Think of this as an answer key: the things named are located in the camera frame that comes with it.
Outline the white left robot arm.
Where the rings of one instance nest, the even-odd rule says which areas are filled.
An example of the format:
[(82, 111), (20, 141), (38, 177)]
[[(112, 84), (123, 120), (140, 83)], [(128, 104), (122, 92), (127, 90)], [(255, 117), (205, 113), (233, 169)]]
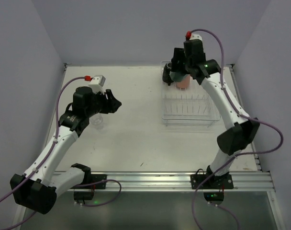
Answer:
[(11, 178), (15, 202), (47, 214), (57, 198), (71, 188), (103, 189), (108, 179), (95, 178), (90, 167), (79, 163), (71, 165), (58, 177), (53, 175), (66, 152), (89, 125), (90, 118), (95, 114), (115, 113), (121, 105), (110, 89), (93, 92), (90, 87), (78, 87), (47, 146), (22, 175), (15, 174)]

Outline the clear faceted glass cup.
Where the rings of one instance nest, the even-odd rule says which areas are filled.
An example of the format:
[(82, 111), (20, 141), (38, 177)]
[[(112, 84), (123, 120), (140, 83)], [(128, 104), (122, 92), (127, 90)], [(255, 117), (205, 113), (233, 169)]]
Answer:
[(90, 118), (90, 125), (97, 130), (102, 130), (104, 127), (102, 115), (100, 113), (93, 115)]

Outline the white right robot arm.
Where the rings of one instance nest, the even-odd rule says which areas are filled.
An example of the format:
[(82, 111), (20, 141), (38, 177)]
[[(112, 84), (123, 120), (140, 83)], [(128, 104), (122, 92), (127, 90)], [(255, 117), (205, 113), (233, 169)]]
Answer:
[(251, 144), (259, 123), (249, 120), (225, 83), (217, 61), (206, 60), (200, 39), (186, 40), (183, 48), (174, 49), (169, 76), (173, 82), (191, 76), (208, 93), (222, 117), (225, 131), (217, 137), (219, 150), (206, 173), (196, 178), (203, 188), (221, 187), (228, 181), (234, 157)]

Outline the teal mug white inside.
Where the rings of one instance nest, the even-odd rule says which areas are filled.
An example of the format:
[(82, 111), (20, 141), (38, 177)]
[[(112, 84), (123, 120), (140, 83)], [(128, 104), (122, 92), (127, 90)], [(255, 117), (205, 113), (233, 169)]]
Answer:
[(182, 82), (186, 78), (187, 74), (182, 72), (171, 71), (169, 76), (174, 82)]

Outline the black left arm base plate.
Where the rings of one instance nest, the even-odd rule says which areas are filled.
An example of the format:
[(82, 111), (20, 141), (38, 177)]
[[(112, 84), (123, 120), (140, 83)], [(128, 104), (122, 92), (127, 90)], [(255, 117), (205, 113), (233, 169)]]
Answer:
[(80, 184), (71, 189), (105, 189), (105, 180), (107, 180), (106, 174), (87, 174)]

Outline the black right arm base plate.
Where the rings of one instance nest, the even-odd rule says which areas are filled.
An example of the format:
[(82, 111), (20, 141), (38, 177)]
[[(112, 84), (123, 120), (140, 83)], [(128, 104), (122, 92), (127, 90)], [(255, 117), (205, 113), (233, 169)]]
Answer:
[[(190, 182), (192, 189), (196, 189), (201, 182), (207, 178), (206, 174), (192, 174), (190, 176)], [(230, 174), (224, 176), (213, 176), (203, 185), (200, 186), (200, 189), (234, 189), (233, 179)]]

